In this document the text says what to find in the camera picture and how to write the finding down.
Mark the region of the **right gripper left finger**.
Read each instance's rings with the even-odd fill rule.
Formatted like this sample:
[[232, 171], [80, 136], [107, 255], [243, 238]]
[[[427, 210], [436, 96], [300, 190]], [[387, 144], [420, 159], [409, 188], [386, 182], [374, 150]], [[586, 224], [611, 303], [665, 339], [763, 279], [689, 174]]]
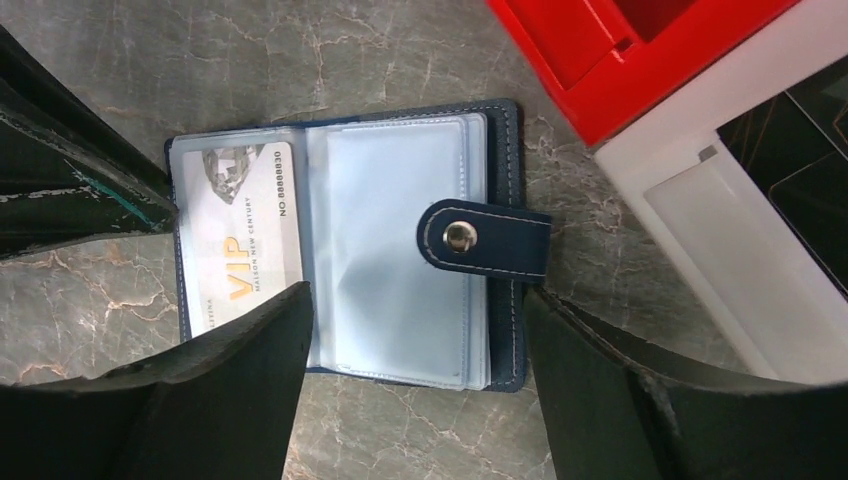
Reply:
[[307, 283], [97, 378], [1, 389], [5, 479], [279, 479], [313, 328]]

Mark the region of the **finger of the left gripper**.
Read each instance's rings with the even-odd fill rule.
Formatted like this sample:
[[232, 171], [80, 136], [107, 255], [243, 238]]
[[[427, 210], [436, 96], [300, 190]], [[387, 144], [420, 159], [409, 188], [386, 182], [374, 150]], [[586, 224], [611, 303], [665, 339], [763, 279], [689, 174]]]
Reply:
[[1, 85], [1, 257], [107, 238], [170, 233], [167, 191], [74, 140]]
[[88, 108], [8, 32], [1, 29], [1, 79], [48, 118], [72, 142], [103, 154], [119, 171], [167, 197], [166, 173]]

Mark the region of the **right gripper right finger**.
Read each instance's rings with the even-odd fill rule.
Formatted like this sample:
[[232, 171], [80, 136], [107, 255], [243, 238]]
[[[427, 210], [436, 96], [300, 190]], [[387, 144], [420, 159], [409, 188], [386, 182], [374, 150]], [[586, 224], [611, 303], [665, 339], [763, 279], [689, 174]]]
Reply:
[[726, 370], [536, 287], [526, 338], [561, 479], [843, 479], [847, 387]]

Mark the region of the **silver VIP credit card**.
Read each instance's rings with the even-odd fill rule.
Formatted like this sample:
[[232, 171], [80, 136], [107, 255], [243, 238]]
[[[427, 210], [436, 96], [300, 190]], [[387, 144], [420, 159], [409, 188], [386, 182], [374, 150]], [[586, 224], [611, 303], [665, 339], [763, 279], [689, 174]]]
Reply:
[[289, 143], [187, 151], [173, 167], [191, 337], [303, 280]]

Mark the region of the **navy blue card holder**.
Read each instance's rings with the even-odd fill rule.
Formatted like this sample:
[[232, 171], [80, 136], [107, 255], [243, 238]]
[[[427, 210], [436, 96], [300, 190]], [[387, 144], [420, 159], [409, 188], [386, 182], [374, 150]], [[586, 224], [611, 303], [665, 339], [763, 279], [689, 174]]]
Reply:
[[[522, 113], [511, 99], [169, 139], [187, 151], [287, 142], [310, 372], [447, 390], [525, 383], [523, 297], [546, 273], [552, 220], [525, 205]], [[189, 335], [175, 229], [180, 335]]]

